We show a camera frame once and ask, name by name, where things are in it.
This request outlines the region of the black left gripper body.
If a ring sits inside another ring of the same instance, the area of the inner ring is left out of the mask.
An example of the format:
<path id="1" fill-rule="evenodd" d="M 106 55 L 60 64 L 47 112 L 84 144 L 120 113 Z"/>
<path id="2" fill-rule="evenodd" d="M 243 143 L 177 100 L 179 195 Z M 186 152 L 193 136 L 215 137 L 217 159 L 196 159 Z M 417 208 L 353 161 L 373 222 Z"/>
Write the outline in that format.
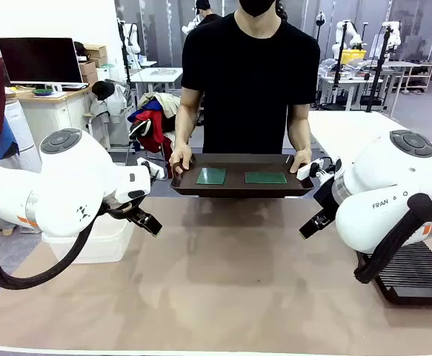
<path id="1" fill-rule="evenodd" d="M 114 218 L 131 218 L 140 212 L 139 205 L 146 197 L 142 190 L 131 191 L 124 195 L 124 202 L 119 202 L 115 196 L 106 197 L 106 213 Z"/>

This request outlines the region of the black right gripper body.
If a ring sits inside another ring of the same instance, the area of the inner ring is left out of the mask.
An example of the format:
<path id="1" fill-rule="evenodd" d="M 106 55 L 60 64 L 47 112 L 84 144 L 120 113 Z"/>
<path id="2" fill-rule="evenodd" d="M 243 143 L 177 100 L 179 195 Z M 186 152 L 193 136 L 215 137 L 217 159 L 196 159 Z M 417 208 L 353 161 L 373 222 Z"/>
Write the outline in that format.
<path id="1" fill-rule="evenodd" d="M 316 214 L 318 220 L 334 220 L 336 212 L 339 208 L 339 203 L 333 193 L 335 179 L 331 177 L 329 180 L 321 184 L 319 190 L 314 194 L 314 199 L 321 206 L 321 210 Z"/>

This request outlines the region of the person's left hand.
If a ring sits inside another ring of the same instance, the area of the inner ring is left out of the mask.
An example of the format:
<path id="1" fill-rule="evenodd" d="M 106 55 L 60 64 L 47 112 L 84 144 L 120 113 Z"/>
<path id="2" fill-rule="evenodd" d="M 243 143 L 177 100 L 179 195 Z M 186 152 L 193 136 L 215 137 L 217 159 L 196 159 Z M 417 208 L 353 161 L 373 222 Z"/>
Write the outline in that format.
<path id="1" fill-rule="evenodd" d="M 293 163 L 290 167 L 290 173 L 295 174 L 300 167 L 308 165 L 311 162 L 312 150 L 310 148 L 299 150 L 294 155 Z"/>

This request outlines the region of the person's right hand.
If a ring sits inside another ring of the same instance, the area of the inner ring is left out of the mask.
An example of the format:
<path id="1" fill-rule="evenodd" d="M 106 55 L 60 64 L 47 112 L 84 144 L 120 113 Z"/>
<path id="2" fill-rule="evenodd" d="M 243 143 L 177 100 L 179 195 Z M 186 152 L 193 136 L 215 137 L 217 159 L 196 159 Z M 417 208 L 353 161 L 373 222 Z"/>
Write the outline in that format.
<path id="1" fill-rule="evenodd" d="M 175 175 L 183 174 L 190 169 L 192 150 L 188 144 L 176 145 L 170 156 L 170 166 Z"/>

